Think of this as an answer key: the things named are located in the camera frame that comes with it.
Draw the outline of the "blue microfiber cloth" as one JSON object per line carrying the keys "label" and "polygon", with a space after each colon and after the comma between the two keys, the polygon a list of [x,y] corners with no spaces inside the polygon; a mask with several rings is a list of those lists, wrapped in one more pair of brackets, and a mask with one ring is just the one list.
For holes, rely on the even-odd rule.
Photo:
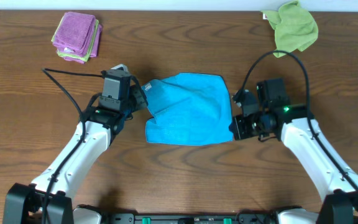
{"label": "blue microfiber cloth", "polygon": [[205,146],[233,140],[229,92],[219,75],[179,73],[142,86],[152,118],[147,142]]}

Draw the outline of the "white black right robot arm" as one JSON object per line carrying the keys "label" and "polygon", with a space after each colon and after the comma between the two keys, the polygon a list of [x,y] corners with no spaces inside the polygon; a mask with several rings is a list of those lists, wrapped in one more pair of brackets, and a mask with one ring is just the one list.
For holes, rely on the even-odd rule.
{"label": "white black right robot arm", "polygon": [[276,138],[298,159],[323,203],[318,213],[281,208],[264,223],[358,223],[358,175],[324,136],[306,104],[293,105],[281,78],[264,80],[257,93],[241,88],[233,96],[242,113],[229,129],[235,140]]}

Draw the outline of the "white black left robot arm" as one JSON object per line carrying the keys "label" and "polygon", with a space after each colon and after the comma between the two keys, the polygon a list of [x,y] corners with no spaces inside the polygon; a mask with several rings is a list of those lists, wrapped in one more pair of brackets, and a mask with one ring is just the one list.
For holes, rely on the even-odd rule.
{"label": "white black left robot arm", "polygon": [[107,214],[89,206],[73,208],[72,201],[96,159],[148,102],[125,65],[103,70],[99,77],[104,80],[102,92],[78,110],[75,133],[57,158],[29,185],[16,183],[9,189],[3,223],[108,222]]}

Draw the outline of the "purple folded cloth bottom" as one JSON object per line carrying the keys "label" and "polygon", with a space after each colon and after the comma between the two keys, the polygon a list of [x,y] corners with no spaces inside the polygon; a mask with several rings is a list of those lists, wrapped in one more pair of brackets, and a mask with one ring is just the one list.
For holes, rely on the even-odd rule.
{"label": "purple folded cloth bottom", "polygon": [[[99,40],[100,40],[100,35],[101,35],[101,32],[102,32],[102,29],[103,29],[102,25],[99,25],[98,30],[97,30],[97,34],[95,36],[95,40],[93,41],[93,48],[91,50],[89,58],[93,58],[93,57],[96,57],[98,55]],[[82,64],[84,64],[85,62],[88,61],[88,60],[82,60],[82,59],[78,59],[78,58],[73,58],[73,57],[70,57],[70,56],[64,56],[62,58],[65,59],[66,61],[75,61],[75,62],[82,63]]]}

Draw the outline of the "purple folded cloth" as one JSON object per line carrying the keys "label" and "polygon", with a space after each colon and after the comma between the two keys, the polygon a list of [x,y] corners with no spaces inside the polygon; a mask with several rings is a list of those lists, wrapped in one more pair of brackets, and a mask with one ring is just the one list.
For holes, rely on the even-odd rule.
{"label": "purple folded cloth", "polygon": [[[100,35],[101,35],[101,32],[102,32],[102,29],[103,29],[102,25],[99,25],[98,30],[97,30],[97,34],[95,36],[95,40],[93,41],[93,48],[91,50],[89,58],[93,58],[93,57],[96,57],[98,55],[99,40],[100,40]],[[70,57],[70,56],[64,56],[62,58],[65,59],[66,61],[75,61],[75,62],[82,63],[82,64],[84,64],[85,62],[88,61],[88,60],[82,60],[82,59],[78,59],[78,58],[73,58],[73,57]]]}
{"label": "purple folded cloth", "polygon": [[82,52],[94,31],[96,18],[91,14],[66,12],[53,36],[52,43],[62,49]]}

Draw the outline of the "green folded cloth middle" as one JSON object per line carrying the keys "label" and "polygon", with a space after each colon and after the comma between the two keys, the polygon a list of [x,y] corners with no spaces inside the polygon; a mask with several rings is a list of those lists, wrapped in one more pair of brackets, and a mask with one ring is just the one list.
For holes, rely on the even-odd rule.
{"label": "green folded cloth middle", "polygon": [[69,48],[60,48],[60,47],[56,47],[57,48],[57,54],[60,57],[64,57],[64,56],[70,56],[73,58],[78,58],[78,59],[82,59],[82,60],[88,60],[91,50],[93,48],[93,41],[95,40],[95,36],[97,34],[97,30],[98,30],[98,26],[99,26],[99,21],[96,19],[96,24],[94,27],[94,31],[91,33],[91,35],[89,36],[89,39],[87,41],[87,44],[85,46],[85,49],[82,52],[73,52],[72,50],[70,50]]}

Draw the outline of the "purple folded cloth top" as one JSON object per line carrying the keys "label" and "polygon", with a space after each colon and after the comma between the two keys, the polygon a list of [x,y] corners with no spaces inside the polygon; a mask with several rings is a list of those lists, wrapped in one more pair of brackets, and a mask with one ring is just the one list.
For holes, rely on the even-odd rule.
{"label": "purple folded cloth top", "polygon": [[53,36],[52,43],[62,49],[82,52],[94,31],[96,18],[91,14],[66,12]]}

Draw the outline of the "green crumpled cloth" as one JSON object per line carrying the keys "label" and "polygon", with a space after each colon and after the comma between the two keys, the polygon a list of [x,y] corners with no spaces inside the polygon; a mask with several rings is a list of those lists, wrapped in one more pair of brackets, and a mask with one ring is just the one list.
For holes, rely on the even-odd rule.
{"label": "green crumpled cloth", "polygon": [[274,30],[276,50],[303,52],[318,39],[318,25],[299,1],[287,2],[277,11],[264,10],[262,14]]}

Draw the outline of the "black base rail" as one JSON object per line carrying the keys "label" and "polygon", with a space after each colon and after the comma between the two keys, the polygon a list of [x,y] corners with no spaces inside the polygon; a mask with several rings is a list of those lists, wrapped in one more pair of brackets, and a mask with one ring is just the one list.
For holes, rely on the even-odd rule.
{"label": "black base rail", "polygon": [[279,224],[313,223],[304,209],[278,212],[242,210],[237,214],[137,214],[135,212],[109,213],[96,207],[81,205],[73,211],[74,224]]}

